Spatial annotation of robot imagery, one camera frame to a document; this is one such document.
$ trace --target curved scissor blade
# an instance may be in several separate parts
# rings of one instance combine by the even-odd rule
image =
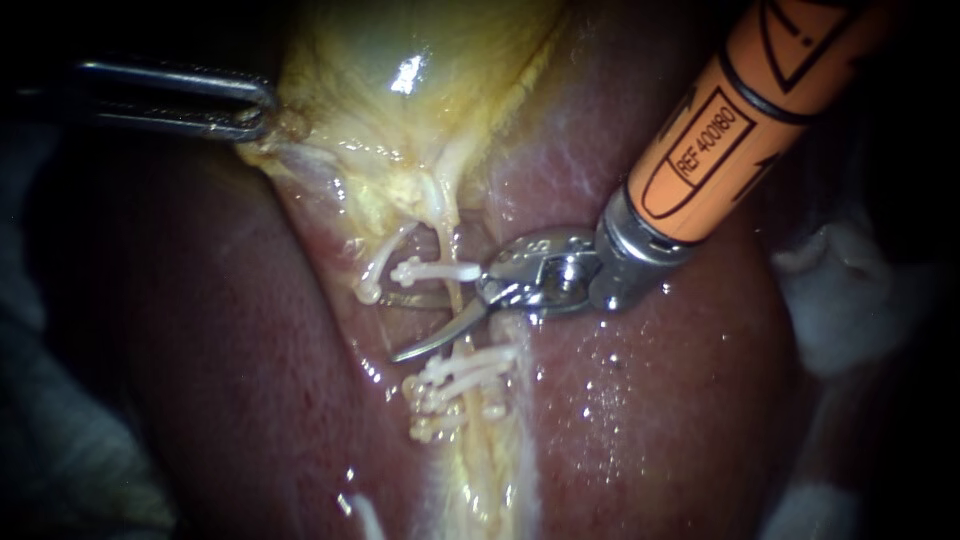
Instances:
[[[411,358],[416,358],[422,354],[439,349],[469,332],[477,323],[487,318],[489,312],[489,306],[484,304],[479,298],[474,298],[467,304],[467,307],[465,307],[463,311],[458,313],[457,316],[444,325],[443,328],[427,339],[393,355],[392,360],[394,362],[405,362]]]

